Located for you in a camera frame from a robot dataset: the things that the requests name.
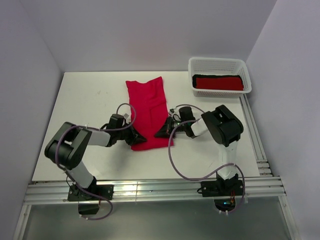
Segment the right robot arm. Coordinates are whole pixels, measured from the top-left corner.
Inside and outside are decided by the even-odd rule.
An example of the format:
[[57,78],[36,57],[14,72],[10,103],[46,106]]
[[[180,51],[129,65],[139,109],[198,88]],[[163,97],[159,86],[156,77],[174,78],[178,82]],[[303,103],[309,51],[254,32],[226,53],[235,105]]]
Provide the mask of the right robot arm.
[[229,194],[234,182],[239,179],[239,166],[236,165],[237,147],[244,131],[242,122],[225,106],[220,105],[213,111],[203,111],[191,104],[180,104],[168,112],[163,126],[154,134],[155,138],[169,139],[171,145],[176,132],[183,132],[194,139],[209,132],[218,145],[218,162],[221,164],[216,173],[217,191]]

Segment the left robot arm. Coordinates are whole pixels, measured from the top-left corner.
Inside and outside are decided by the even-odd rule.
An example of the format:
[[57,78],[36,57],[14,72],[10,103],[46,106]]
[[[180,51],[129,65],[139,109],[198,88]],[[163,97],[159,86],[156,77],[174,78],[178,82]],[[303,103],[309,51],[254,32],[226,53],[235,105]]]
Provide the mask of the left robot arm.
[[147,139],[126,121],[109,122],[101,129],[65,122],[45,147],[44,155],[80,187],[79,194],[82,197],[91,200],[99,190],[96,177],[83,163],[87,146],[109,148],[117,141],[125,141],[127,145],[134,146],[147,142]]

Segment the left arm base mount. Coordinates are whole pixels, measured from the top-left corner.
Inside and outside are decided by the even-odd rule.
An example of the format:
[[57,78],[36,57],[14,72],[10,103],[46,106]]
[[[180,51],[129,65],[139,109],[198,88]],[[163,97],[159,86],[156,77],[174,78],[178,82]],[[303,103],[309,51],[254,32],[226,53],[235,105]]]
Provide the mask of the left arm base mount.
[[[82,218],[97,221],[105,219],[111,215],[114,208],[111,203],[113,193],[114,185],[112,184],[97,185],[93,188],[93,192],[90,192],[88,189],[80,189],[78,186],[72,185],[69,187],[67,201],[78,203],[78,213]],[[105,201],[110,205],[110,210],[104,216],[94,217],[94,215],[99,212],[102,201]]]

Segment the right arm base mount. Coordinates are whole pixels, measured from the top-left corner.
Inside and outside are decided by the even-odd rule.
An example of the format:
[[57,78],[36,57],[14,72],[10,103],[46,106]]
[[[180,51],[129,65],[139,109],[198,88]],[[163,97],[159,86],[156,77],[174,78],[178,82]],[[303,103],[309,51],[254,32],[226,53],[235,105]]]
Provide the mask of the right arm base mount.
[[216,180],[202,181],[200,188],[197,190],[204,198],[222,197],[215,199],[214,205],[219,212],[229,213],[236,209],[236,197],[241,197],[241,201],[245,196],[245,182],[239,179],[236,173],[231,179],[223,180],[217,175]]

